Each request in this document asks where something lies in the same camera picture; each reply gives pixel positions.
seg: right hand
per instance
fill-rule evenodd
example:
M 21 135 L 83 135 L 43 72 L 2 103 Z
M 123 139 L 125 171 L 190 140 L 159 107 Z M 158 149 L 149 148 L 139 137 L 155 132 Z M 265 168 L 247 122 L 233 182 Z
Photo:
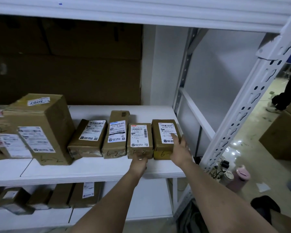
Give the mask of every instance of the right hand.
M 186 163 L 193 162 L 192 155 L 190 154 L 189 148 L 183 136 L 181 143 L 175 134 L 171 133 L 171 136 L 173 138 L 173 151 L 170 155 L 170 159 L 175 165 L 182 169 Z

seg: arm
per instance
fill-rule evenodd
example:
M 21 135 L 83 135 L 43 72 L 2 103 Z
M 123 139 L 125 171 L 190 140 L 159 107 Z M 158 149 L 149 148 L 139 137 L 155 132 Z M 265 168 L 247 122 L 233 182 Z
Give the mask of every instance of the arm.
M 192 161 L 184 138 L 172 134 L 171 160 L 183 170 L 209 232 L 277 232 L 237 194 L 219 184 Z
M 143 175 L 147 158 L 134 155 L 128 172 L 71 229 L 70 233 L 122 232 L 132 194 Z

